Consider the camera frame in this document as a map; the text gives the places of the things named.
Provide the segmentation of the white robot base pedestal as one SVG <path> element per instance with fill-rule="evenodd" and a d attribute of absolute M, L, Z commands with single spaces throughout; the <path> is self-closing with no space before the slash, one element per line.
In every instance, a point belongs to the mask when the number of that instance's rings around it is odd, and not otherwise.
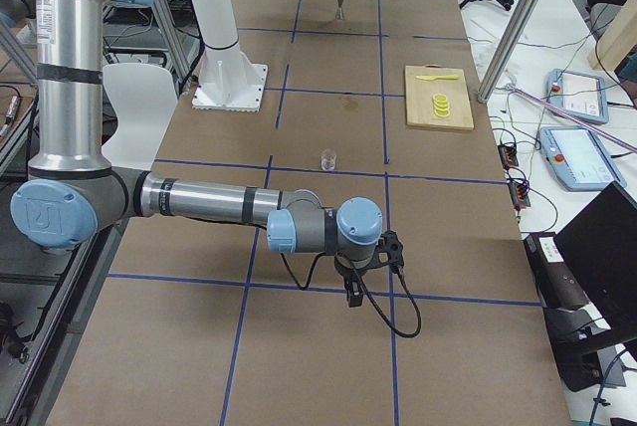
<path fill-rule="evenodd" d="M 191 0 L 204 53 L 193 106 L 256 112 L 260 109 L 268 67 L 244 54 L 231 0 Z"/>

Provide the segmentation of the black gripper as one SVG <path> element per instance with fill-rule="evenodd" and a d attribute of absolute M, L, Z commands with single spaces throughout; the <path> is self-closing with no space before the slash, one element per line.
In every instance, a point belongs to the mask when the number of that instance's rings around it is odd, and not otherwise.
<path fill-rule="evenodd" d="M 363 303 L 363 278 L 367 269 L 356 268 L 349 259 L 343 256 L 334 258 L 334 267 L 342 277 L 347 305 L 350 308 L 361 307 Z"/>

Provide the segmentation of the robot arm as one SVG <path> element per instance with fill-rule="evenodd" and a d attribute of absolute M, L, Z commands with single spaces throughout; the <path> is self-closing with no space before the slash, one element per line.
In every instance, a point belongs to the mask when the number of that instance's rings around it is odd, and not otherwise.
<path fill-rule="evenodd" d="M 133 216 L 183 216 L 259 226 L 282 254 L 331 256 L 348 303 L 369 298 L 364 273 L 380 266 L 382 214 L 355 197 L 325 208 L 310 191 L 162 178 L 112 165 L 102 151 L 103 10 L 154 0 L 35 0 L 40 147 L 13 195 L 16 227 L 33 242 L 70 248 Z"/>

